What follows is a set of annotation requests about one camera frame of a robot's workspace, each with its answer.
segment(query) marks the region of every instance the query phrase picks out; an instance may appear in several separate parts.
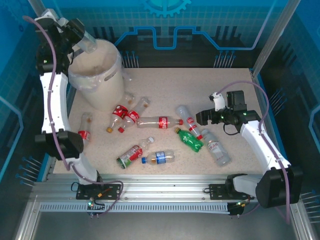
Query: speckled tabletop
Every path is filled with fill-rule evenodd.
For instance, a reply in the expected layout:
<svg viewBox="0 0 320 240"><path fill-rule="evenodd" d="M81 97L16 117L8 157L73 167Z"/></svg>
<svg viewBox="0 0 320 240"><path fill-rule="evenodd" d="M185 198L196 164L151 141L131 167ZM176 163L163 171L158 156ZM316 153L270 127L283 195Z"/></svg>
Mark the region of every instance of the speckled tabletop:
<svg viewBox="0 0 320 240"><path fill-rule="evenodd" d="M179 105L186 105L190 113L196 113L211 109L214 105L208 96L219 91L225 85L240 80L251 81L250 72L247 68L128 68L132 81L125 82L127 92L133 93L135 100L133 106L141 97L148 97L149 107L142 117L173 116ZM261 116L256 92L251 84L236 84L228 91L243 90L248 110L256 110ZM223 131L223 125L199 126L200 130L209 129L213 132L224 148L228 151L232 162L224 167L219 167L204 147L200 152L193 152L184 145L174 128L155 129L137 126L128 128L124 133L115 130L107 133L111 112L101 112L92 108L81 93L77 91L69 122L71 130L78 132L83 112L93 113L91 126L91 142L85 148L84 153L90 163L101 174L166 174L166 175L204 175L204 174L233 174L233 173L262 173L260 164L249 144L240 134L228 136ZM235 128L227 126L226 131L233 133ZM143 154L150 152L173 150L175 161L163 165L142 164L141 158L133 162L127 169L122 169L116 163L118 156L123 154L140 139L154 137L154 143ZM57 161L54 168L55 174L65 174L61 161Z"/></svg>

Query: small bottle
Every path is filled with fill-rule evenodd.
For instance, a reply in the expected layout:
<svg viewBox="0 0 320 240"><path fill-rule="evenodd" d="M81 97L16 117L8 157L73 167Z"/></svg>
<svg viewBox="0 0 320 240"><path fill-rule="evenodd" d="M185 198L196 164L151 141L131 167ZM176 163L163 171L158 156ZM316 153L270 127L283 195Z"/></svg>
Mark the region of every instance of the small bottle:
<svg viewBox="0 0 320 240"><path fill-rule="evenodd" d="M189 146L193 151L196 153L199 152L199 150L202 148L204 145L200 140L198 140L195 136L193 136L190 132L188 131L183 131L179 127L175 128L175 133L179 135L180 140Z"/></svg>
<svg viewBox="0 0 320 240"><path fill-rule="evenodd" d="M228 152L224 149L217 137L212 132L209 132L208 129L204 129L201 134L203 135L203 140L207 145L210 154L220 167L231 161Z"/></svg>
<svg viewBox="0 0 320 240"><path fill-rule="evenodd" d="M140 117L136 125L138 128L155 128L155 129L169 129L176 125L182 125L182 119L174 119L171 116L154 116L154 117Z"/></svg>
<svg viewBox="0 0 320 240"><path fill-rule="evenodd" d="M194 118L191 116L186 106L179 106L175 112L180 116L180 118L182 118L184 125L189 129L193 136L198 140L203 138Z"/></svg>
<svg viewBox="0 0 320 240"><path fill-rule="evenodd" d="M116 159L121 168L126 169L133 161L142 156L145 150L149 148L150 144L154 143L153 137L148 137L139 142L138 145L134 145L124 154Z"/></svg>
<svg viewBox="0 0 320 240"><path fill-rule="evenodd" d="M111 114L110 125L106 129L108 133L112 133L114 128L121 123L122 119L124 119L124 117L127 115L128 108L132 104L134 99L135 97L132 94L127 92L124 93L119 104L115 107Z"/></svg>
<svg viewBox="0 0 320 240"><path fill-rule="evenodd" d="M175 161L175 155L172 150L152 152L141 159L143 164L151 165L172 163L173 161Z"/></svg>
<svg viewBox="0 0 320 240"><path fill-rule="evenodd" d="M93 115L91 112L85 112L82 114L81 124L79 127L78 134L80 134L83 139L84 147L86 147L90 141L92 120L93 120Z"/></svg>
<svg viewBox="0 0 320 240"><path fill-rule="evenodd" d="M136 104L136 106L126 114L126 116L122 120L120 127L118 128L118 131L120 133L123 133L126 128L133 126L136 123L136 121L140 118L141 114L149 106L149 103L150 101L148 100L148 98L142 97L140 101Z"/></svg>

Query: white bucket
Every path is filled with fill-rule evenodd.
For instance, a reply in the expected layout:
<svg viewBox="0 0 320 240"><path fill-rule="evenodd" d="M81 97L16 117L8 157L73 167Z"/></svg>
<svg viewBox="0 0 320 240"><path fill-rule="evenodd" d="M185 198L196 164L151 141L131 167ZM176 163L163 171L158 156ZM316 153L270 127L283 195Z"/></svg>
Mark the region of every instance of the white bucket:
<svg viewBox="0 0 320 240"><path fill-rule="evenodd" d="M92 107L111 111L125 92L121 55L107 40L97 39L96 43L94 52L83 52L74 58L68 69L69 81Z"/></svg>

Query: crushed plastic bottle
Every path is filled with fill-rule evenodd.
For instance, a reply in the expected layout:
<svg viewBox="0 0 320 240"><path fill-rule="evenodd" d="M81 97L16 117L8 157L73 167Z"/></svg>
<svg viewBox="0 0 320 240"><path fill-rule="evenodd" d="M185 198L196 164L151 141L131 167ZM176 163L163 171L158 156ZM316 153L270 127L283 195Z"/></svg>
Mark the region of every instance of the crushed plastic bottle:
<svg viewBox="0 0 320 240"><path fill-rule="evenodd" d="M207 149L220 167L223 167L231 161L228 152L224 149L224 147L221 145L221 142L219 142L218 138L212 132L210 132L208 129L204 129L201 134L203 135L203 140L207 146Z"/></svg>
<svg viewBox="0 0 320 240"><path fill-rule="evenodd" d="M174 161L175 154L172 150L152 152L147 157L141 158L143 164L151 165L172 163Z"/></svg>
<svg viewBox="0 0 320 240"><path fill-rule="evenodd" d="M147 139L141 140L138 145L134 145L124 154L116 159L116 162L120 165L121 168L126 169L129 165L140 158L145 150L149 148L150 144L154 143L153 137L148 137Z"/></svg>
<svg viewBox="0 0 320 240"><path fill-rule="evenodd" d="M93 115L91 112L85 112L82 114L81 124L78 130L78 134L80 134L83 139L84 147L86 147L90 141L92 121L93 121Z"/></svg>
<svg viewBox="0 0 320 240"><path fill-rule="evenodd" d="M149 106L150 101L146 97L142 97L140 101L136 104L136 106L127 113L127 115L122 120L118 131L123 133L126 128L133 126L137 120L140 118L141 114L145 111L145 109Z"/></svg>
<svg viewBox="0 0 320 240"><path fill-rule="evenodd" d="M175 128L175 133L179 135L180 140L189 146L193 151L196 153L199 152L199 150L204 145L200 140L198 140L195 136L193 136L190 132L181 130L179 127Z"/></svg>
<svg viewBox="0 0 320 240"><path fill-rule="evenodd" d="M119 104L113 110L110 117L110 125L106 129L108 133L112 133L114 128L118 126L122 119L127 115L129 106L133 103L135 97L131 93L125 92Z"/></svg>
<svg viewBox="0 0 320 240"><path fill-rule="evenodd" d="M138 128L155 128L155 129L169 129L176 125L182 125L182 119L174 119L171 116L154 116L154 117L140 117L136 125Z"/></svg>

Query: gear logo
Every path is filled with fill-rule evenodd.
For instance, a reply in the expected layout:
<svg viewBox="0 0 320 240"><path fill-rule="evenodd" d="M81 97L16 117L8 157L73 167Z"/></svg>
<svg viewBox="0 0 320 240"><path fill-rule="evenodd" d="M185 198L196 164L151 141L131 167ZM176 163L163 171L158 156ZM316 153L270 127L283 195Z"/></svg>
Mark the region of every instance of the gear logo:
<svg viewBox="0 0 320 240"><path fill-rule="evenodd" d="M29 15L31 8L27 0L0 0L0 8L7 9L12 17L22 24L24 20L23 15Z"/></svg>
<svg viewBox="0 0 320 240"><path fill-rule="evenodd" d="M180 14L181 10L186 10L186 5L191 4L191 0L143 0L142 4L150 14L166 18L168 15L173 17L174 14Z"/></svg>

